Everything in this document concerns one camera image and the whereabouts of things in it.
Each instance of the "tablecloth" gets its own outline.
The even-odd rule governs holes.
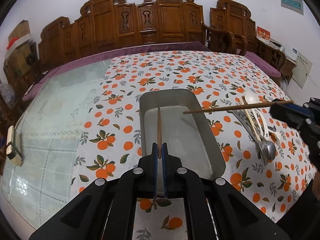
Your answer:
[[[230,106],[251,91],[260,102],[288,100],[283,91],[245,57],[214,52],[171,51],[117,57],[90,107],[70,182],[76,196],[96,178],[119,178],[141,157],[139,99],[148,91],[185,88],[203,108]],[[255,144],[238,120],[226,112],[206,113],[226,162],[223,174],[237,190],[277,222],[297,201],[315,168],[296,130],[261,109],[281,134],[276,158],[263,165]],[[182,200],[137,202],[133,239],[186,239]]]

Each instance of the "metal fork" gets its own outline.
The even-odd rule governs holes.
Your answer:
[[[251,130],[251,128],[250,128],[251,125],[250,125],[250,123],[248,122],[245,113],[244,113],[243,111],[240,111],[240,110],[237,110],[237,113],[239,114],[239,117],[240,117],[243,121],[246,122],[247,127]],[[263,162],[264,162],[265,165],[266,165],[266,164],[268,164],[268,162],[269,162],[270,160],[273,160],[273,159],[276,157],[276,156],[275,156],[275,154],[276,154],[276,148],[275,148],[275,146],[274,146],[273,143],[270,143],[268,140],[266,140],[257,130],[256,130],[256,133],[257,133],[257,135],[261,138],[261,140],[266,143],[266,150],[261,151],[261,152],[262,152]]]
[[[246,121],[239,115],[237,110],[232,110],[231,111],[234,116],[240,121],[240,123],[242,124],[242,126],[247,130],[247,132],[249,133],[249,135],[252,137],[252,139],[254,140],[254,142],[259,146],[260,148],[260,156],[263,160],[264,165],[267,165],[269,160],[268,160],[268,148],[267,148],[267,144],[264,141],[258,141],[257,138],[254,136],[254,134],[252,133],[252,130],[249,128],[249,126],[247,125]]]

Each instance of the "chopstick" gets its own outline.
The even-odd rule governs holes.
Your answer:
[[[184,111],[184,114],[196,114],[196,113],[209,113],[209,112],[219,112],[219,111],[227,111],[227,110],[241,110],[241,109],[251,109],[251,108],[262,108],[269,107],[273,104],[293,104],[293,101],[275,101],[275,102],[265,102],[258,104],[248,104],[248,105],[236,105],[236,106],[224,106],[224,107],[215,107],[209,109],[201,109],[195,111]]]
[[[240,102],[239,102],[239,103],[240,103],[240,105],[244,106],[244,103],[242,102],[241,99],[240,99]],[[254,123],[253,123],[253,120],[252,120],[252,118],[251,118],[248,110],[247,110],[247,109],[244,109],[244,113],[245,113],[245,115],[247,116],[247,118],[248,118],[248,120],[249,120],[249,123],[250,123],[250,125],[251,125],[251,127],[252,127],[252,130],[253,130],[253,133],[254,133],[254,136],[257,138],[258,141],[261,141],[261,138],[260,138],[260,136],[257,134],[256,128],[255,128]]]
[[[158,143],[158,158],[161,159],[161,146],[162,146],[162,134],[161,134],[161,113],[160,107],[158,107],[158,133],[157,133],[157,143]]]

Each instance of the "purple seat cushion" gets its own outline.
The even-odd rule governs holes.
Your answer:
[[[253,52],[247,51],[244,56],[251,62],[255,63],[257,67],[260,68],[269,77],[281,77],[281,73],[278,70],[276,70],[273,66],[271,66],[269,63],[264,61]]]

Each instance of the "metal tray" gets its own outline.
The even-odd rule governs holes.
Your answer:
[[[157,142],[157,108],[161,107],[162,142],[170,155],[201,178],[215,179],[224,173],[226,164],[204,113],[183,114],[201,109],[196,95],[187,89],[147,92],[140,98],[142,156],[150,155]]]

